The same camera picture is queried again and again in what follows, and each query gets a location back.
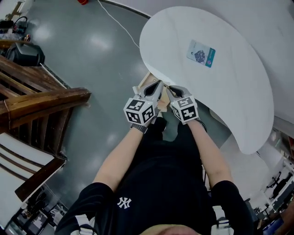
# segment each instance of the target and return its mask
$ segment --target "desk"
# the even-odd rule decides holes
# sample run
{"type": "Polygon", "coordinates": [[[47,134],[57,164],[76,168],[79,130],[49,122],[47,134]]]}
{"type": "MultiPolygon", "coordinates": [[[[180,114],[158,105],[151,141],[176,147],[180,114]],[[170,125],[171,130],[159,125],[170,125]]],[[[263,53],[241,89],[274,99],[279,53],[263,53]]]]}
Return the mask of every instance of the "desk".
{"type": "Polygon", "coordinates": [[[232,26],[197,8],[167,8],[144,26],[140,52],[154,76],[188,88],[214,111],[242,153],[263,146],[274,119],[271,86],[258,55],[232,26]],[[211,67],[187,58],[192,40],[215,49],[211,67]]]}

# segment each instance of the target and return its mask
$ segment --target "gray floor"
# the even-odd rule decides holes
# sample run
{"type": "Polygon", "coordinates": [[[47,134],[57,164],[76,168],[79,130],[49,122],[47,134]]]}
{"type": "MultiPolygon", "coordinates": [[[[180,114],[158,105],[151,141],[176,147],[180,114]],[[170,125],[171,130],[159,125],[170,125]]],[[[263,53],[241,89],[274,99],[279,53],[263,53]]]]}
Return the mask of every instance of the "gray floor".
{"type": "MultiPolygon", "coordinates": [[[[103,5],[139,43],[147,19],[121,7],[103,5]]],[[[76,108],[70,120],[64,139],[67,164],[47,182],[70,206],[127,133],[123,107],[147,68],[128,34],[96,1],[81,6],[76,0],[36,0],[28,18],[28,33],[44,51],[45,64],[69,86],[92,92],[90,107],[76,108]]],[[[202,104],[199,114],[210,136],[221,146],[230,131],[202,104]]],[[[169,121],[164,138],[173,140],[177,120],[170,113],[164,117],[169,121]]]]}

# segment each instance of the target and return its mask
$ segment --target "forearm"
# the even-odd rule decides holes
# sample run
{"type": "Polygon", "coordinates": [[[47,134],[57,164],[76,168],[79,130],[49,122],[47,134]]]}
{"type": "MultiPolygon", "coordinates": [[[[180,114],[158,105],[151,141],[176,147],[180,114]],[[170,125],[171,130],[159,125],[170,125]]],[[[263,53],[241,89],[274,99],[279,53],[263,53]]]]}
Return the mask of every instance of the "forearm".
{"type": "Polygon", "coordinates": [[[223,180],[232,181],[228,164],[202,125],[196,120],[188,122],[188,125],[199,149],[200,158],[208,175],[210,186],[213,187],[223,180]]]}
{"type": "Polygon", "coordinates": [[[132,128],[105,159],[93,182],[105,183],[115,191],[128,170],[142,137],[141,131],[132,128]]]}

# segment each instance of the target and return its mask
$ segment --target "card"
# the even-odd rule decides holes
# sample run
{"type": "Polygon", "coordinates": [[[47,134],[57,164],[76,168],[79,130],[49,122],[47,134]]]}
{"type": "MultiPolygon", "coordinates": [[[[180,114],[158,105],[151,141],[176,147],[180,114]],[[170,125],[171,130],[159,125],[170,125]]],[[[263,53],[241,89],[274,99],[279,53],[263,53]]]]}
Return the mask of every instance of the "card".
{"type": "Polygon", "coordinates": [[[187,52],[187,58],[211,68],[214,57],[215,49],[203,45],[200,42],[196,42],[195,40],[191,41],[187,52]]]}

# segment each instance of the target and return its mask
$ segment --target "black sleeve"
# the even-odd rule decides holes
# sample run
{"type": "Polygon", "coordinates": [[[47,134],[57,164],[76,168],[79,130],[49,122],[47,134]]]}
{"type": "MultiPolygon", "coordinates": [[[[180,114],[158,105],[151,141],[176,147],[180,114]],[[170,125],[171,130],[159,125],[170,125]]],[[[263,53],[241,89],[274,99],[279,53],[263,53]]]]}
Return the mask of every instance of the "black sleeve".
{"type": "Polygon", "coordinates": [[[211,197],[213,205],[222,207],[235,235],[253,234],[250,211],[234,183],[230,181],[217,183],[211,190],[211,197]]]}
{"type": "Polygon", "coordinates": [[[103,183],[92,183],[81,191],[77,201],[59,222],[55,234],[69,235],[79,229],[76,215],[86,215],[90,220],[113,197],[114,193],[103,183]]]}

